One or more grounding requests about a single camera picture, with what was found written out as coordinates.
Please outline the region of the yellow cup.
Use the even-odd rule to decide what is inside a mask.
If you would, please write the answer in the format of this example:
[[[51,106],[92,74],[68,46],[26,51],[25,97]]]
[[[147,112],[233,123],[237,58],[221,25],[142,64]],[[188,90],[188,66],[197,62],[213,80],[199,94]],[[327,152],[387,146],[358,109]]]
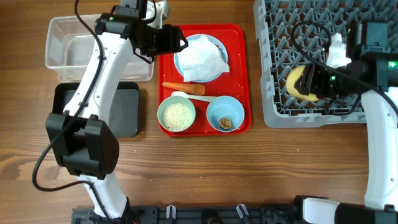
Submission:
[[[299,93],[299,91],[295,87],[295,83],[302,76],[304,68],[305,68],[304,66],[296,67],[288,74],[285,84],[287,92],[289,93],[289,95],[294,96],[297,99],[306,100],[306,101],[319,101],[319,99],[315,94],[310,93],[309,95],[303,95]]]

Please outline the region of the light blue bowl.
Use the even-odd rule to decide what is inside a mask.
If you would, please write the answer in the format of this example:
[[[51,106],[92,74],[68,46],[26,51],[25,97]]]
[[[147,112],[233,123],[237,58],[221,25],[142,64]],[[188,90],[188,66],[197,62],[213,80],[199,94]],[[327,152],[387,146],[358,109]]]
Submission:
[[[237,130],[245,119],[243,104],[232,96],[219,96],[212,100],[206,109],[206,118],[211,127],[222,133]],[[231,123],[229,129],[221,128],[220,121],[226,119]]]

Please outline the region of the green bowl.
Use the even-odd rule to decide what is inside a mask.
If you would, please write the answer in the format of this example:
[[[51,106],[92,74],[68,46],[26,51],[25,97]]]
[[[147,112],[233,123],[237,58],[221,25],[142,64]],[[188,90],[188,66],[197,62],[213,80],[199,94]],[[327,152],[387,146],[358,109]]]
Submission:
[[[159,105],[157,117],[160,125],[171,132],[188,129],[196,118],[193,103],[182,96],[170,96]]]

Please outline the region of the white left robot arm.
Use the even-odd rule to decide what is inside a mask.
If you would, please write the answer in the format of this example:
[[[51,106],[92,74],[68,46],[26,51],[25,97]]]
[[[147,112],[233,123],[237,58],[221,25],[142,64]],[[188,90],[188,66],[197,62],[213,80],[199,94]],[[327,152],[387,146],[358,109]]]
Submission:
[[[63,111],[50,113],[46,130],[59,166],[77,177],[93,203],[99,223],[129,223],[130,204],[115,174],[119,143],[109,114],[127,63],[139,57],[177,53],[188,45],[181,28],[166,24],[166,1],[121,1],[88,28],[95,43],[83,78]]]

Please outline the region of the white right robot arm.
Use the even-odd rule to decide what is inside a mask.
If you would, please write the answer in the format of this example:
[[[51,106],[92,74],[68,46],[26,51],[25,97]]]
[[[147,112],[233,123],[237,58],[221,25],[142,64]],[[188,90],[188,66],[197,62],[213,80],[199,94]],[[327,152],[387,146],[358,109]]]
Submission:
[[[364,20],[347,28],[347,43],[328,38],[321,63],[293,69],[286,88],[307,101],[357,94],[368,130],[369,174],[364,205],[322,197],[295,198],[292,220],[303,223],[397,223],[397,54],[389,47],[388,23]]]

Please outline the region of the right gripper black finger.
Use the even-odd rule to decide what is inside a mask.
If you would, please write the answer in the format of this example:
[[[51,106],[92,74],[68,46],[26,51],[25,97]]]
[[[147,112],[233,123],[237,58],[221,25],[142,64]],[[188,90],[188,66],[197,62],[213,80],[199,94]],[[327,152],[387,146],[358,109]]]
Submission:
[[[311,75],[311,74],[313,73],[314,69],[315,69],[315,65],[314,65],[314,64],[307,64],[307,65],[304,67],[303,75],[304,75],[304,76]]]
[[[310,94],[311,77],[306,74],[301,74],[294,83],[295,89],[302,95]]]

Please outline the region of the white plastic spoon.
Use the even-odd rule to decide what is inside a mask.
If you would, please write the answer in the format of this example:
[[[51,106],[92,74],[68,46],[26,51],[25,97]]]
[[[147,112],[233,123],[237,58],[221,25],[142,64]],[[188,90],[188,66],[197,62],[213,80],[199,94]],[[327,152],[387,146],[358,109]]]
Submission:
[[[174,91],[172,92],[171,96],[181,96],[187,99],[191,100],[199,100],[199,101],[205,101],[205,102],[211,102],[213,101],[216,96],[198,96],[198,95],[189,95],[185,92],[182,91]]]

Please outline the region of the white rice pile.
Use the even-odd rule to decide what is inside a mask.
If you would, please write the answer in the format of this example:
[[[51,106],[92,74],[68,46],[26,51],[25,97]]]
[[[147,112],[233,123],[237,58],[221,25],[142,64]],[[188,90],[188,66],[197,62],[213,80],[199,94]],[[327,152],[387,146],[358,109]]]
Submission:
[[[174,103],[164,109],[162,121],[169,131],[180,132],[190,127],[193,116],[187,106]]]

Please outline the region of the orange carrot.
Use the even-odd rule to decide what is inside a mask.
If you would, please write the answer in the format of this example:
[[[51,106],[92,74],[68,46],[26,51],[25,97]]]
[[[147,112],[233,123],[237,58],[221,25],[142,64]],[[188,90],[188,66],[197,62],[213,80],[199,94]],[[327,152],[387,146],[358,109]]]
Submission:
[[[184,83],[170,83],[163,82],[162,86],[165,88],[170,88],[172,90],[182,91],[185,93],[189,93],[191,95],[200,95],[203,96],[206,92],[206,88],[200,84],[184,84]]]

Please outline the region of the brown food scrap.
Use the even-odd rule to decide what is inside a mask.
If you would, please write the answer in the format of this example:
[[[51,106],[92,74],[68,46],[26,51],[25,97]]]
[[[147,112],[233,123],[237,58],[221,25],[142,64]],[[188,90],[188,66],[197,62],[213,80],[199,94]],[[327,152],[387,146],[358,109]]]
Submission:
[[[231,130],[233,127],[232,122],[230,120],[228,120],[227,118],[221,118],[219,120],[218,124],[219,124],[219,127],[225,131]]]

